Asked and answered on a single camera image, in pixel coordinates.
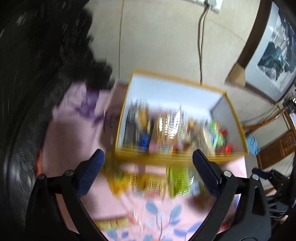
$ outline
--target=colorful packaging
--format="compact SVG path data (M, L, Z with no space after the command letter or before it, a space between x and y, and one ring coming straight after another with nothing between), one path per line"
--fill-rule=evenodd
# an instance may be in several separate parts
M220 146L217 150L216 153L219 154L229 154L232 151L232 145L224 145L224 146Z
M190 194L188 168L167 168L167 178L170 198Z
M207 188L196 169L189 169L188 174L190 178L190 195L199 196L208 193Z
M165 194L166 186L167 180L165 176L147 173L136 176L136 189L137 191L143 192L144 198L163 196Z
M125 229L130 228L134 225L142 224L138 214L135 211L133 211L133 213L125 217L118 217L105 220L94 220L94 223L101 231L107 231L111 229Z
M227 130L221 129L218 122L186 118L181 108L149 112L141 101L129 109L124 145L168 155L200 149L206 155L215 156L224 150L220 147L226 145L226 134Z
M127 190L131 189L131 174L123 172L117 162L106 162L102 171L115 197L120 198Z

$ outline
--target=power strip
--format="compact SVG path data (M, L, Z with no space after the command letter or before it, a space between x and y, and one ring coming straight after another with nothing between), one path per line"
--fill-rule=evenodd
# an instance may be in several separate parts
M197 4L200 4L204 7L207 7L207 4L206 4L206 1L207 0L186 0L188 2L192 2L192 3L197 3ZM222 2L223 0L216 0L216 6L215 7L212 7L212 11L216 12L216 13L219 13L220 10L221 10L221 6L222 6Z

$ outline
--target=picture frame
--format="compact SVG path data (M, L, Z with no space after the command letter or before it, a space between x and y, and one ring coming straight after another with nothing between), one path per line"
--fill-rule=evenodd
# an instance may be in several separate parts
M261 40L245 67L246 84L272 102L279 101L296 77L296 33L272 2Z

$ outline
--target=cardboard box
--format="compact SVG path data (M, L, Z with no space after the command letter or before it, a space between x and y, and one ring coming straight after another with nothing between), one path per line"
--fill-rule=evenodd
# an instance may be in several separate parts
M236 63L231 70L229 76L229 80L238 86L244 87L246 85L246 77L244 73L244 68L240 66L240 64Z
M178 109L180 105L188 116L198 120L213 119L228 130L227 143L233 152L207 156L210 161L224 164L248 154L245 134L226 92L214 87L181 78L135 70L132 74L123 104L115 157L124 162L161 166L192 166L192 154L149 154L125 148L123 145L128 110L136 100L145 99L150 107Z

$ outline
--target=purple print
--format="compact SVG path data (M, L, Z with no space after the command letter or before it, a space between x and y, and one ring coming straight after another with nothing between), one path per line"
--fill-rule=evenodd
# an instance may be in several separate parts
M80 108L75 108L75 111L79 112L81 117L94 119L96 118L94 111L96 109L96 102L99 99L99 90L92 90L86 87L86 95L81 102Z

